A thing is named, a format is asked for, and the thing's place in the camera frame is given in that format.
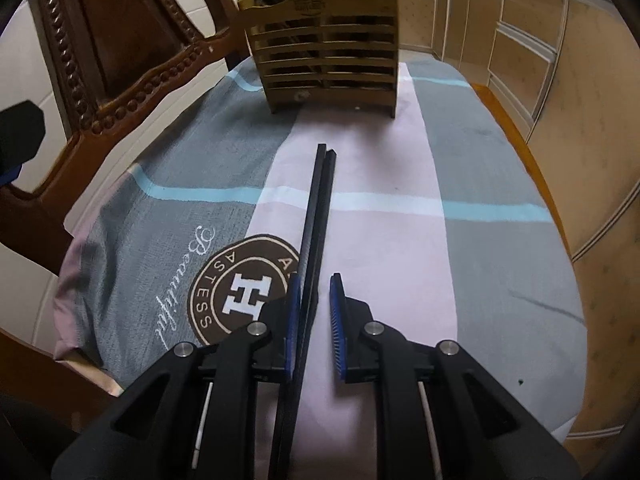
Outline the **brown wooden utensil holder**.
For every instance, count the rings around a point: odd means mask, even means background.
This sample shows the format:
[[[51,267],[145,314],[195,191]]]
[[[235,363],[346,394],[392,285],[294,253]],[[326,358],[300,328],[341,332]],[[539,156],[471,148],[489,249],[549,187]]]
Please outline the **brown wooden utensil holder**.
[[[395,115],[398,0],[239,0],[271,110],[318,103]]]

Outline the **carved wooden chair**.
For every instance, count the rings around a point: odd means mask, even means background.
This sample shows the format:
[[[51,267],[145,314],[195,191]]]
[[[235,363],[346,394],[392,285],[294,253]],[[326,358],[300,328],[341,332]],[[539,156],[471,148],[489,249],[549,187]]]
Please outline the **carved wooden chair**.
[[[173,344],[250,322],[302,260],[319,143],[337,154],[299,428],[365,436],[370,394],[331,362],[329,280],[406,337],[459,341],[556,438],[582,404],[575,275],[538,188],[476,89],[397,65],[393,112],[270,110],[225,22],[176,0],[35,0],[68,133],[34,192],[1,190],[4,246],[58,278],[38,408],[81,430]]]

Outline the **black chopstick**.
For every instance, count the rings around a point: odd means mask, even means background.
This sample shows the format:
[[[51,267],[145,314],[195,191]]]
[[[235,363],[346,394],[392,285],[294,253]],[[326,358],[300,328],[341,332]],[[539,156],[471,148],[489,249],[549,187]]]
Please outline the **black chopstick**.
[[[320,280],[320,271],[321,271],[321,265],[322,265],[324,242],[326,241],[326,226],[328,225],[328,220],[329,220],[335,163],[336,163],[335,151],[326,149],[326,161],[324,162],[324,169],[322,174],[322,190],[320,191],[320,203],[318,207],[316,224],[314,225],[317,229],[316,234],[314,234],[314,241],[317,243],[317,245],[316,245],[316,252],[314,253],[314,270],[312,271],[312,277],[311,277],[312,278],[312,282],[311,282],[312,296],[310,300],[310,310],[307,318],[306,332],[305,332],[305,335],[308,337],[307,342],[305,344],[305,349],[307,350],[306,361],[308,356],[311,330],[312,330],[312,326],[314,325],[314,317],[316,316],[316,312],[317,312],[318,284]]]
[[[280,385],[269,460],[269,479],[288,478],[288,467],[290,466],[291,448],[306,363],[307,350],[305,349],[305,344],[308,337],[305,332],[312,296],[311,277],[314,270],[314,253],[317,245],[314,241],[314,234],[317,231],[314,225],[316,224],[320,203],[325,161],[326,144],[319,144],[316,159],[314,160],[314,172],[312,173],[302,244],[300,245],[300,259],[297,269],[299,284],[288,289],[297,295],[292,311],[292,315],[295,318],[295,333],[292,334],[292,339],[295,340],[295,344],[288,344],[286,347],[290,350],[290,356],[286,362],[290,364],[291,371],[290,378]]]

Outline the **tan lower kitchen cabinets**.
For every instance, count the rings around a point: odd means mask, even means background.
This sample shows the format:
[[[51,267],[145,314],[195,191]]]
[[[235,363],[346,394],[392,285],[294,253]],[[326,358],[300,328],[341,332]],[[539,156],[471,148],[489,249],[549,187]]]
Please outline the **tan lower kitchen cabinets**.
[[[491,96],[538,167],[586,309],[591,465],[639,404],[639,46],[612,0],[399,0],[400,44]]]

